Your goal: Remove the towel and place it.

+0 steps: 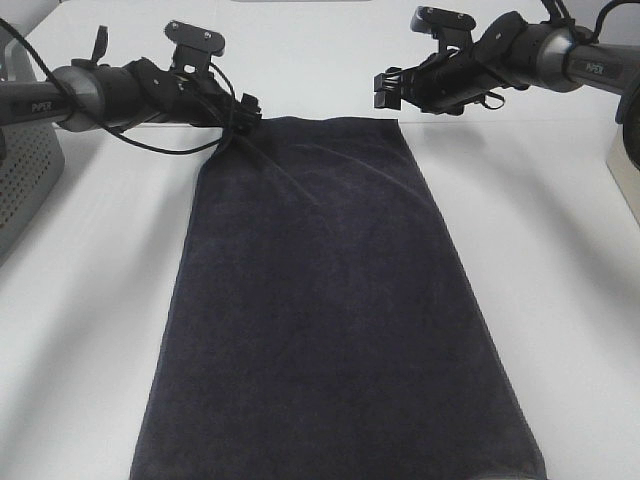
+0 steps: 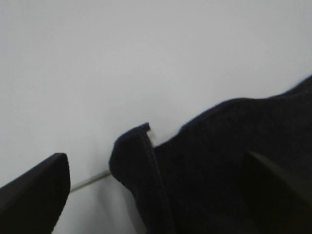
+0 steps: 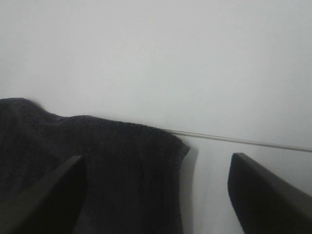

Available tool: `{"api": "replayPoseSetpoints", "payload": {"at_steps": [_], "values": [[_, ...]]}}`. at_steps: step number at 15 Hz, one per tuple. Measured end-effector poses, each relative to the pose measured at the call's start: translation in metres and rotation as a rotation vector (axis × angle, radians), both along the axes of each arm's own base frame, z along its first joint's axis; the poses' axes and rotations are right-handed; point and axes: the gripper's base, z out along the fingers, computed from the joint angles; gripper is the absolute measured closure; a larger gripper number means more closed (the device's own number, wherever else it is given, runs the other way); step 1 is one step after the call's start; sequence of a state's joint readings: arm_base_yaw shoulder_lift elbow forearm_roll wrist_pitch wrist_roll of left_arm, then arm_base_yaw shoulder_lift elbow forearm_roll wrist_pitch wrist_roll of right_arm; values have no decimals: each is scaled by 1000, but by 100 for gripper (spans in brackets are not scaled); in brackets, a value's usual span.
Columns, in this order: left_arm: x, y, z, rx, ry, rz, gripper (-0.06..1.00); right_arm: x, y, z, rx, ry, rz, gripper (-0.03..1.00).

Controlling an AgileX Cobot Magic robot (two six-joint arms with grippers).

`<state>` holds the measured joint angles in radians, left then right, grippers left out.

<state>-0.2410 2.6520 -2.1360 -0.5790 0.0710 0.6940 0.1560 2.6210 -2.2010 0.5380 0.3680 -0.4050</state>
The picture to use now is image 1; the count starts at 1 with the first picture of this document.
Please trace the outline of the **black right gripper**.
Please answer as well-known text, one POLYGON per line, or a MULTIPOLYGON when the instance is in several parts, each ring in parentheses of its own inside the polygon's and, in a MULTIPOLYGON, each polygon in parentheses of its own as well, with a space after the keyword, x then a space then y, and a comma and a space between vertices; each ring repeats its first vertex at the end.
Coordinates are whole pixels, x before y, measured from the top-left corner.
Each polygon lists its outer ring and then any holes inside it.
POLYGON ((399 111, 404 100, 423 113, 461 114, 470 103, 484 104, 495 88, 526 90, 508 67, 512 45, 525 30, 521 15, 508 12, 465 50, 437 51, 404 72, 389 67, 373 79, 374 108, 399 111))

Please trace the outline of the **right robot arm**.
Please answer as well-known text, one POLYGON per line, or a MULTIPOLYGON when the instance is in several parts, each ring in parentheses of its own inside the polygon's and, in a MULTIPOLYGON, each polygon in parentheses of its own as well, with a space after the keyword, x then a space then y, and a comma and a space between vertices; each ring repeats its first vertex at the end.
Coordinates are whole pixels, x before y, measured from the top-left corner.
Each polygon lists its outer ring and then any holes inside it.
POLYGON ((390 67, 374 78, 374 106, 398 110, 403 102, 424 113, 458 116, 469 104, 502 101, 499 89, 531 86, 567 93, 590 86, 619 96, 615 120, 622 124, 639 102, 639 49, 601 44, 589 30, 559 15, 539 24, 511 11, 479 40, 468 14, 420 6, 410 28, 438 42, 437 52, 417 66, 390 67))

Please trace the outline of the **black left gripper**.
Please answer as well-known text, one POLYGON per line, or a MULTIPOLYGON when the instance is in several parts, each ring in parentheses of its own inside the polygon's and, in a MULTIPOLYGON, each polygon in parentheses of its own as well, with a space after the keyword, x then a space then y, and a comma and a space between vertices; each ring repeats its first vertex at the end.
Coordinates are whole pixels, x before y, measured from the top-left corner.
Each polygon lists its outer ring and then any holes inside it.
POLYGON ((247 134, 262 118, 259 100, 244 93, 239 101, 225 91, 212 74, 177 75, 163 71, 147 58, 130 63, 143 100, 143 123, 175 123, 191 126, 234 126, 247 134))

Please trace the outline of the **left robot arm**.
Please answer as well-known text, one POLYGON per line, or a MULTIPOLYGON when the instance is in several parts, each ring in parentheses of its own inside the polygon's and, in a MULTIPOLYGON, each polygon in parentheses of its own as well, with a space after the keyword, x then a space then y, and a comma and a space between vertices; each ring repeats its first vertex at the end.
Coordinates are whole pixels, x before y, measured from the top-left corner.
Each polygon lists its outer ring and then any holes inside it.
POLYGON ((52 81, 1 84, 1 125, 55 123, 71 132, 106 126, 123 133, 144 123, 226 127, 245 133, 261 119, 258 100, 237 101, 212 75, 163 71, 146 58, 123 67, 64 66, 52 81))

